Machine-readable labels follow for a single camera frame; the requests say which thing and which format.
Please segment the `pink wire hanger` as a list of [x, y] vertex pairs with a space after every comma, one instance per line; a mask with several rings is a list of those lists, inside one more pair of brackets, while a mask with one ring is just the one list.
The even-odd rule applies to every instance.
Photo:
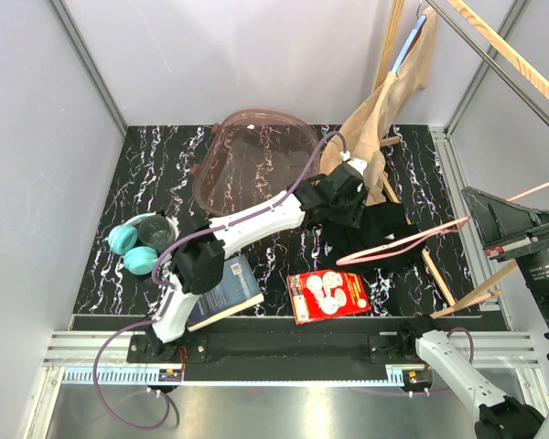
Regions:
[[451, 220], [447, 223], [434, 226], [433, 228], [422, 230], [414, 235], [393, 241], [387, 244], [376, 246], [360, 252], [354, 252], [336, 260], [336, 265], [345, 266], [358, 263], [374, 262], [383, 259], [396, 257], [409, 252], [417, 245], [427, 241], [429, 238], [442, 234], [458, 232], [470, 220], [470, 216]]

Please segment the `black t shirt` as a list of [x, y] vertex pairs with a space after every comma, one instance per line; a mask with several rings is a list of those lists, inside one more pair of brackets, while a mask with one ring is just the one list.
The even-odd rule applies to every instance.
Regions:
[[358, 228], [325, 221], [321, 224], [320, 243], [324, 248], [318, 257], [320, 269], [341, 270], [362, 276], [372, 275], [376, 270], [400, 272], [423, 262], [422, 244], [401, 255], [373, 262], [338, 266], [336, 261], [354, 252], [390, 243], [419, 232], [416, 224], [408, 224], [402, 204], [386, 201], [366, 206], [361, 214]]

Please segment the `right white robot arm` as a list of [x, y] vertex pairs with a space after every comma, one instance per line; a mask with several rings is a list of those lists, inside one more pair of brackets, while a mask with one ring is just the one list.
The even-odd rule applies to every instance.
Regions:
[[[464, 187], [462, 196], [487, 257], [504, 262], [506, 270], [520, 269], [549, 340], [549, 209], [527, 208], [473, 187]], [[432, 317], [402, 324], [396, 343], [402, 359], [422, 360], [445, 381], [471, 413], [478, 438], [549, 438], [549, 412], [542, 415], [491, 384], [452, 348]]]

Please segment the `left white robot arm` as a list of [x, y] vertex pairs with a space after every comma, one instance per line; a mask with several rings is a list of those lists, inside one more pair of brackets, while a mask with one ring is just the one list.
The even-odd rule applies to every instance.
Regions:
[[158, 361], [172, 360], [179, 350], [188, 316], [199, 296], [216, 287], [225, 261], [233, 253], [272, 234], [305, 224], [337, 220], [359, 222], [367, 197], [368, 165], [349, 159], [328, 175], [296, 182], [267, 201], [216, 219], [202, 219], [159, 256], [151, 276], [167, 293], [152, 317], [147, 351]]

